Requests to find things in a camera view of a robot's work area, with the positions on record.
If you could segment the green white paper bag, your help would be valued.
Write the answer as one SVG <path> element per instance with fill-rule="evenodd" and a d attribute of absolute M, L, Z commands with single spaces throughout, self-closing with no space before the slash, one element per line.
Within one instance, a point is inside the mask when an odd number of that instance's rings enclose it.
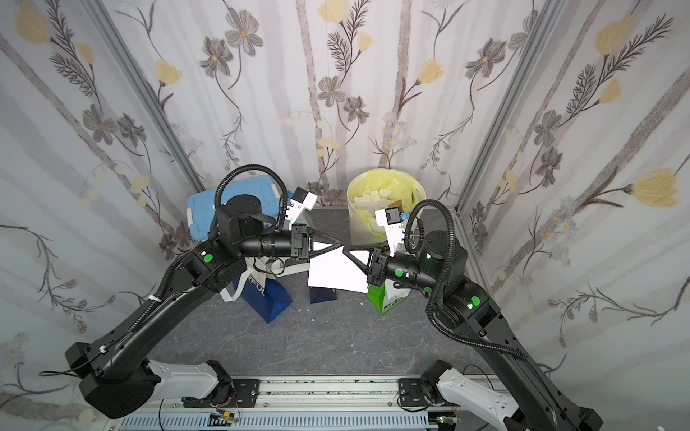
<path fill-rule="evenodd" d="M 395 287 L 392 280 L 386 280 L 384 285 L 368 286 L 367 297 L 380 314 L 386 314 L 402 303 L 410 294 L 409 288 Z"/>

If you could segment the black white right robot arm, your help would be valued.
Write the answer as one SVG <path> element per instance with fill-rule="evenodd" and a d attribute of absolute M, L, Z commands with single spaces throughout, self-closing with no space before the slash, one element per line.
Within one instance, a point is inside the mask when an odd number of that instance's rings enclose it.
<path fill-rule="evenodd" d="M 442 335 L 474 348 L 504 385 L 505 393 L 469 381 L 438 360 L 420 378 L 427 403 L 451 403 L 467 409 L 497 430 L 600 430 L 594 409 L 577 405 L 546 376 L 518 341 L 501 308 L 465 274 L 466 250 L 456 238 L 454 219 L 433 199 L 420 202 L 402 234 L 403 249 L 368 245 L 367 261 L 358 246 L 344 255 L 382 286 L 417 290 L 427 298 L 425 314 Z"/>

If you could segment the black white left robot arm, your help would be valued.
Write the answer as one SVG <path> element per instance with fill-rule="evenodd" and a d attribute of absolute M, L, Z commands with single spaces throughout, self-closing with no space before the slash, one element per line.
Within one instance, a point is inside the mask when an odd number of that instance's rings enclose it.
<path fill-rule="evenodd" d="M 241 194 L 224 200 L 233 179 L 245 172 L 267 174 L 280 191 L 276 217 L 262 212 L 260 199 Z M 341 241 L 306 224 L 285 222 L 296 215 L 293 197 L 270 168 L 248 164 L 236 168 L 217 186 L 214 217 L 207 240 L 176 258 L 156 291 L 113 330 L 92 343 L 77 342 L 65 353 L 68 374 L 75 375 L 84 400 L 116 420 L 151 400 L 192 398 L 220 402 L 234 391 L 232 378 L 216 361 L 198 366 L 165 365 L 148 359 L 149 352 L 191 312 L 230 288 L 237 300 L 253 269 L 251 258 L 289 258 L 308 262 L 341 247 Z"/>

